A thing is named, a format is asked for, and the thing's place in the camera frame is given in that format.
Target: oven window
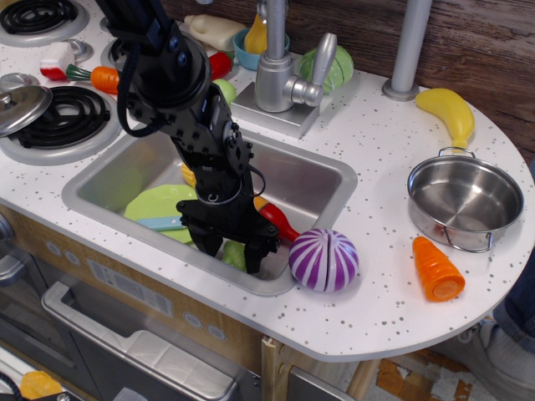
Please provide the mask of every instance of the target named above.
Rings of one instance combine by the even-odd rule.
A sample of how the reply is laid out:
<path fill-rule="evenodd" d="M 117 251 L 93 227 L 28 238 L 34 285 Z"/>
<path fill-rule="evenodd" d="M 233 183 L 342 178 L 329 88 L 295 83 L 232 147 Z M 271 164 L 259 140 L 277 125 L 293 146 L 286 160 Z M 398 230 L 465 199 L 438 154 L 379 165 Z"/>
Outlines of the oven window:
<path fill-rule="evenodd" d="M 0 333 L 7 343 L 24 350 L 25 343 L 36 342 L 53 349 L 66 358 L 67 349 L 55 330 L 46 312 L 41 308 L 41 300 L 33 288 L 28 274 L 8 287 L 0 287 L 0 320 L 10 332 L 17 332 L 17 344 L 12 344 Z"/>

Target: stainless steel sink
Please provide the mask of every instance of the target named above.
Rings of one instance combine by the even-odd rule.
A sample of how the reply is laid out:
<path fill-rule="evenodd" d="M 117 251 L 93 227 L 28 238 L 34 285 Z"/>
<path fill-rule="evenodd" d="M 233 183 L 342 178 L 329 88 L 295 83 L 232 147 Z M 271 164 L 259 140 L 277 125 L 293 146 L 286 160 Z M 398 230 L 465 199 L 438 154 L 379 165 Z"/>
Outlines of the stainless steel sink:
<path fill-rule="evenodd" d="M 316 155 L 242 130 L 253 144 L 252 165 L 266 177 L 262 195 L 286 214 L 298 232 L 330 228 L 357 186 L 354 170 L 337 160 Z M 262 261 L 260 272 L 248 275 L 189 245 L 125 218 L 126 206 L 144 190 L 164 184 L 185 184 L 180 159 L 171 139 L 157 133 L 136 139 L 126 135 L 106 150 L 65 187 L 65 205 L 186 263 L 250 292 L 274 296 L 295 284 L 288 267 L 289 244 Z M 260 190 L 262 183 L 255 182 Z"/>

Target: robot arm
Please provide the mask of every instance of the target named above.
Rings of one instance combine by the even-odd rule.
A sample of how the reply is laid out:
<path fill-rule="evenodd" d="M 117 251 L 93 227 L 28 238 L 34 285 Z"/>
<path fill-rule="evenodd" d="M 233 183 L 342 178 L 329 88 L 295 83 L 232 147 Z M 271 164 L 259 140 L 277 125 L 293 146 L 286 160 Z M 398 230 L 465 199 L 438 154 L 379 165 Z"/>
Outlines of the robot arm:
<path fill-rule="evenodd" d="M 206 53 L 182 35 L 159 0 L 96 1 L 127 53 L 118 96 L 123 128 L 133 136 L 159 130 L 171 137 L 196 177 L 198 200 L 177 205 L 193 241 L 212 256 L 223 237 L 245 243 L 247 271 L 257 272 L 277 250 L 278 230 L 254 209 L 252 146 L 211 82 Z M 127 109 L 147 126 L 128 127 Z"/>

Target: stainless steel pot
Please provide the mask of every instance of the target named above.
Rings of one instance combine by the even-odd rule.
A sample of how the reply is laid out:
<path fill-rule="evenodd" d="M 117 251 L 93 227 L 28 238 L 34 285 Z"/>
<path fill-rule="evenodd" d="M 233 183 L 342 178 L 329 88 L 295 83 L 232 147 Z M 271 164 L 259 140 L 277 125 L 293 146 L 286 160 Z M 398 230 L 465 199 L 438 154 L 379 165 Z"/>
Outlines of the stainless steel pot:
<path fill-rule="evenodd" d="M 466 155 L 443 155 L 460 150 Z M 461 251 L 489 251 L 522 214 L 520 187 L 505 171 L 462 148 L 444 148 L 409 175 L 409 213 L 428 237 Z"/>

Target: carrot slice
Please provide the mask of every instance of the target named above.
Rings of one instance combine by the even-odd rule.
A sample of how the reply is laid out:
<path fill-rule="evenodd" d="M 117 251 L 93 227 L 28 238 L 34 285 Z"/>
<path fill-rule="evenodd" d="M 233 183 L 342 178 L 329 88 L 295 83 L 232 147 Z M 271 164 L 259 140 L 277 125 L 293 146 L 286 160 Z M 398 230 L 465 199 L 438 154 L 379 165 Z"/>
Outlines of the carrot slice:
<path fill-rule="evenodd" d="M 448 301 L 464 290 L 465 278 L 427 238 L 417 236 L 412 242 L 412 252 L 425 297 L 429 301 Z"/>

